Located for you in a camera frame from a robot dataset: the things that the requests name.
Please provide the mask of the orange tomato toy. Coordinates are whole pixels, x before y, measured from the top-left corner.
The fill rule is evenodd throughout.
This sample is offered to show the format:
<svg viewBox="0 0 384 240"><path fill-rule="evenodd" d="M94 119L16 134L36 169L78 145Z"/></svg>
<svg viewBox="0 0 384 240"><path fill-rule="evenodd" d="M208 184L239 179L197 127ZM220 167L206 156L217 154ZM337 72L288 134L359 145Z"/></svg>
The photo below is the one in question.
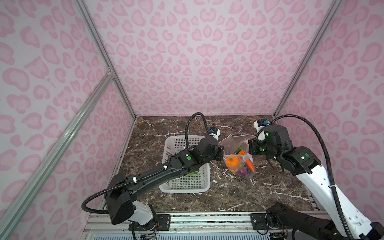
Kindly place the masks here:
<svg viewBox="0 0 384 240"><path fill-rule="evenodd" d="M237 155L226 156L226 166L232 173L236 173L239 170L239 165L242 158Z"/></svg>

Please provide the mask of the green lettuce toy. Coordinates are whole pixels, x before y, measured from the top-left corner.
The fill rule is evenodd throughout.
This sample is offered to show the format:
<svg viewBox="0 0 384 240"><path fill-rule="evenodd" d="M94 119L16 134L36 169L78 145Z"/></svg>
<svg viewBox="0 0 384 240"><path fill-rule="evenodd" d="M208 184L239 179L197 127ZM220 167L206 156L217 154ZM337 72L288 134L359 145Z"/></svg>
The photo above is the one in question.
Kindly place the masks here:
<svg viewBox="0 0 384 240"><path fill-rule="evenodd" d="M200 172L200 171L195 171L195 172L192 172L192 173L188 174L187 176L188 176L188 177L189 177L189 176L194 176L194 175L197 175L199 172Z"/></svg>

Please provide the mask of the clear zip top bag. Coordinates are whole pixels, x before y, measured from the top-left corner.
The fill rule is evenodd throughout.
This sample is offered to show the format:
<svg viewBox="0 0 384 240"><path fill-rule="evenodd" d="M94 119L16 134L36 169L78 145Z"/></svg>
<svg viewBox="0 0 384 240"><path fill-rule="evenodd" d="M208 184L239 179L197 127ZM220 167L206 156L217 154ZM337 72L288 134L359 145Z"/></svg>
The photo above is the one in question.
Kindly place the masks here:
<svg viewBox="0 0 384 240"><path fill-rule="evenodd" d="M242 158L241 163L239 165L239 169L241 169L243 167L247 167L246 159L250 159L251 161L253 161L253 164L254 164L254 167L255 167L255 163L254 163L253 157L252 157L251 154L249 154L250 145L248 143L248 141L252 140L253 138L255 138L255 136L253 136L253 135L241 135L241 136L229 135L225 139L221 140L219 142L219 145L224 147L224 159L223 160L225 162L225 165L226 165L226 156L237 155L237 156ZM245 151L245 153L247 154L245 156L245 159L243 159L244 156L239 154L239 152L241 150ZM245 179L252 178L256 174L256 171L253 173L248 168L248 173L249 173L249 175Z"/></svg>

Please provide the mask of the orange carrot toy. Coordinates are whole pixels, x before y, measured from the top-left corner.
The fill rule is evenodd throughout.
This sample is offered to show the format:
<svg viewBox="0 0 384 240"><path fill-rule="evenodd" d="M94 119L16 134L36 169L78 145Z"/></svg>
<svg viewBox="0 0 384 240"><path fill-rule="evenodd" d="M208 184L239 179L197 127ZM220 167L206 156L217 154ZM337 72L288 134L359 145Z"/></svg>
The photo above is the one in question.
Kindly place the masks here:
<svg viewBox="0 0 384 240"><path fill-rule="evenodd" d="M239 152L240 155L244 156L243 159L245 159L245 156L247 155L245 153L245 151L241 150ZM253 164L253 161L251 161L250 159L246 159L246 165L248 166L248 168L254 173L255 172L255 167L254 167L254 164Z"/></svg>

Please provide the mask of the purple onion toy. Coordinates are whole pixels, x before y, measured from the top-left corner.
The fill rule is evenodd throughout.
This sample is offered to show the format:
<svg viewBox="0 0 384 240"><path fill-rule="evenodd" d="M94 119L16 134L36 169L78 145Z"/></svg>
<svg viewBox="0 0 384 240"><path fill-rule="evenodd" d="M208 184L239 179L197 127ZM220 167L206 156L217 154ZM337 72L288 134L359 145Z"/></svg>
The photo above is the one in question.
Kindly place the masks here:
<svg viewBox="0 0 384 240"><path fill-rule="evenodd" d="M240 177L242 178L246 178L249 173L248 173L248 167L243 167L241 169L239 169L237 172L236 172L237 175L239 175Z"/></svg>

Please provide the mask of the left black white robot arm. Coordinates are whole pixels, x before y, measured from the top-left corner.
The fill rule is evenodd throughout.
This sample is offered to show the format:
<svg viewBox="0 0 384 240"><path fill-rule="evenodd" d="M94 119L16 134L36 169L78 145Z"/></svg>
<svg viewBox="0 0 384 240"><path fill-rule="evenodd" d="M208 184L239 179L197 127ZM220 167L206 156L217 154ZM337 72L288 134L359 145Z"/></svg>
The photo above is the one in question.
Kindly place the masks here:
<svg viewBox="0 0 384 240"><path fill-rule="evenodd" d="M151 205L139 202L142 195L165 182L198 171L211 161L222 161L223 157L224 147L214 137L208 136L195 147L170 156L164 164L144 173L132 177L115 175L108 185L112 190L105 194L111 223L117 225L130 221L141 226L154 225L158 217Z"/></svg>

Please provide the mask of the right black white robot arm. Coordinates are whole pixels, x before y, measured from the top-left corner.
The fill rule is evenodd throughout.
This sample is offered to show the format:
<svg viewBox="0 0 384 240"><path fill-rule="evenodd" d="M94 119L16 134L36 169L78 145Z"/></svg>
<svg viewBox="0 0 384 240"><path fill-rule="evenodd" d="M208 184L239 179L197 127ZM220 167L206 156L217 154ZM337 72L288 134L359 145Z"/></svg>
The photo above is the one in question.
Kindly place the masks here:
<svg viewBox="0 0 384 240"><path fill-rule="evenodd" d="M249 140L249 153L264 155L279 163L301 181L318 200L329 219L320 219L274 204L267 210L269 222L300 231L317 240L380 240L384 236L381 223L372 222L361 213L331 182L329 171L315 153L307 147L295 147L287 128L268 125L266 121L254 123L257 136Z"/></svg>

